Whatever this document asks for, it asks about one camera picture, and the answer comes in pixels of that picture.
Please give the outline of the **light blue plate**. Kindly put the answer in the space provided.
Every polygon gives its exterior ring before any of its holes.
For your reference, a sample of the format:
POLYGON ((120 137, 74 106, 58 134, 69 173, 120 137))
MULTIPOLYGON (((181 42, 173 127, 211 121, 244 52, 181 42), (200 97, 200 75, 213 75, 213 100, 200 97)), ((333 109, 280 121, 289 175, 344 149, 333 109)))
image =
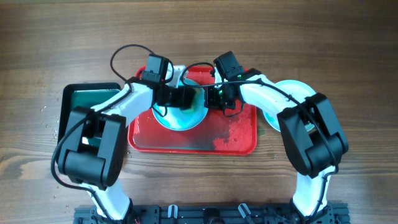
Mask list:
POLYGON ((165 128, 172 131, 186 131, 199 125, 205 118, 208 108, 204 107, 205 91, 193 88, 193 101, 187 109, 154 105, 152 113, 155 119, 165 128))
MULTIPOLYGON (((279 89, 283 89, 286 93, 290 93, 293 97, 299 102, 303 102, 305 97, 312 96, 316 93, 316 91, 307 85, 304 82, 298 80, 282 80, 275 84, 279 89)), ((273 116, 268 113, 266 110, 263 110, 262 113, 264 115, 265 120, 269 123, 269 125, 274 128, 276 131, 280 131, 279 122, 277 120, 277 113, 273 116)))

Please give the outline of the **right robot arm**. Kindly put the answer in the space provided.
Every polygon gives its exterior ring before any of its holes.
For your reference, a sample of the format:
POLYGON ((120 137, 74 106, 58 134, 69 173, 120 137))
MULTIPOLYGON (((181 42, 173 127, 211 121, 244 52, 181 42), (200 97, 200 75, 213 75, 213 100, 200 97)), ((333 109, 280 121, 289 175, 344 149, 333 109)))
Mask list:
POLYGON ((348 151, 348 140, 329 99, 322 93, 282 87, 255 68, 245 70, 231 51, 213 63, 215 84, 207 89, 206 106, 233 109, 239 100, 274 119, 285 153, 298 173, 292 203, 305 221, 315 219, 326 206, 330 177, 338 173, 342 155, 348 151))

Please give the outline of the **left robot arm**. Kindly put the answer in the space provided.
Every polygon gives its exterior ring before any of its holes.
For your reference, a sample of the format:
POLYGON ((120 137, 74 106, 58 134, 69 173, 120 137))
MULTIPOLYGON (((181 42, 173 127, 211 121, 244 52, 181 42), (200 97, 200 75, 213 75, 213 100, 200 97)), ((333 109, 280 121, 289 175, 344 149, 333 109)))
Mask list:
POLYGON ((50 163, 62 186, 89 193, 95 206, 78 212, 76 223, 139 223, 141 214, 118 180, 126 148, 126 128, 154 105, 188 109, 204 93, 197 85, 169 86, 132 78, 112 98, 71 110, 65 134, 50 163))

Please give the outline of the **red plastic tray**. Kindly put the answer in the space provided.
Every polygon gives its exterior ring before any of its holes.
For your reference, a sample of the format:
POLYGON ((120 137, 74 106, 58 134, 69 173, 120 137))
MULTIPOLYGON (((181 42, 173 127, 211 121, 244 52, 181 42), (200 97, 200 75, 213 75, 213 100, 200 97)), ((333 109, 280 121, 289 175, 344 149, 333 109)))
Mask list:
POLYGON ((257 144, 257 111, 245 105, 233 117, 221 110, 185 110, 187 124, 173 130, 152 110, 141 113, 128 127, 127 140, 139 152, 243 156, 257 144))

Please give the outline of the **black water tray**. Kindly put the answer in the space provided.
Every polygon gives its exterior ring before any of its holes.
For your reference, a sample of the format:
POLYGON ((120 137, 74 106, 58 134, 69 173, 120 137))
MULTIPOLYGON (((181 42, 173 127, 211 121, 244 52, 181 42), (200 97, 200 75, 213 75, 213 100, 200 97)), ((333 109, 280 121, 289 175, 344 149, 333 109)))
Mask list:
POLYGON ((101 104, 120 92, 118 83, 79 83, 63 89, 62 107, 59 120, 58 141, 65 135, 69 115, 77 106, 91 108, 101 104))

